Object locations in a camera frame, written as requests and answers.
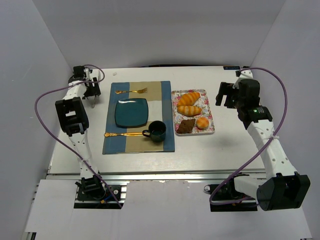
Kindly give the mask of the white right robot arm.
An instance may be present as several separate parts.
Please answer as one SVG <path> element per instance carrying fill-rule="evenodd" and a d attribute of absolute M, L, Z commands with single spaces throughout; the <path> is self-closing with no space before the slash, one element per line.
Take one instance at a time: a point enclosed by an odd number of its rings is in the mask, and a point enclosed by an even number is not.
<path fill-rule="evenodd" d="M 215 104 L 237 110 L 266 172 L 266 180 L 261 183 L 238 171 L 224 183 L 221 192 L 230 194 L 235 202 L 255 199 L 264 211 L 298 209 L 311 185 L 310 179 L 299 174 L 289 161 L 276 136 L 272 115 L 260 104 L 259 94 L 260 83 L 254 79 L 220 84 Z"/>

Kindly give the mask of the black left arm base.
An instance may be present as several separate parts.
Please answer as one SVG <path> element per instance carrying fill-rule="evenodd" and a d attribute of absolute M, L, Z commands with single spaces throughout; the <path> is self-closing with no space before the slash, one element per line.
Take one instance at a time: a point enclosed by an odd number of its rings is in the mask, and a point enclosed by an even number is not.
<path fill-rule="evenodd" d="M 121 185 L 112 184 L 107 187 L 96 175 L 90 178 L 82 177 L 75 184 L 77 186 L 76 203 L 108 205 L 109 202 L 116 204 L 122 198 Z"/>

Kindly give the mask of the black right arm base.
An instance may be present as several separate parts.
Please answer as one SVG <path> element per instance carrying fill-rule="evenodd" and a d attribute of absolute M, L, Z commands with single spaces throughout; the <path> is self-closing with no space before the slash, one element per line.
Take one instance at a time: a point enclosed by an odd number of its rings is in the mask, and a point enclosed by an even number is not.
<path fill-rule="evenodd" d="M 239 192 L 235 188 L 235 183 L 234 183 L 235 178 L 238 178 L 238 177 L 249 177 L 249 176 L 250 176 L 249 174 L 245 174 L 245 173 L 242 173 L 242 172 L 238 173 L 235 177 L 230 179 L 227 183 L 225 183 L 217 191 L 217 193 L 212 198 L 212 202 L 226 203 L 226 202 L 236 201 L 234 203 L 234 205 L 238 205 L 238 204 L 240 204 L 242 202 L 241 199 L 245 199 L 246 201 L 247 200 L 255 200 L 254 197 L 248 196 L 243 192 Z"/>

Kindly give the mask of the round orange bun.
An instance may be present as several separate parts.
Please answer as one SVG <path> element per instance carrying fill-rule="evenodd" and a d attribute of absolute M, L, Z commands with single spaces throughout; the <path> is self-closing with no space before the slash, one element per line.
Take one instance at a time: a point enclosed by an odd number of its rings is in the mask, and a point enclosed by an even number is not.
<path fill-rule="evenodd" d="M 196 119 L 196 126 L 199 129 L 207 129 L 210 121 L 206 117 L 199 117 Z"/>

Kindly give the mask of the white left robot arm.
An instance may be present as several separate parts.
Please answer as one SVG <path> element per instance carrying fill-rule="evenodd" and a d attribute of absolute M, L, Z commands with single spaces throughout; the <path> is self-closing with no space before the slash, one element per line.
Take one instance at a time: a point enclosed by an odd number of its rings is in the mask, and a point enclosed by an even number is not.
<path fill-rule="evenodd" d="M 81 184 L 93 181 L 99 172 L 93 163 L 88 142 L 89 118 L 83 100 L 92 98 L 95 107 L 96 98 L 101 95 L 98 77 L 91 77 L 92 70 L 87 66 L 73 67 L 73 75 L 68 80 L 69 89 L 61 100 L 55 102 L 55 108 L 62 131 L 68 136 L 72 147 L 80 155 L 78 158 Z"/>

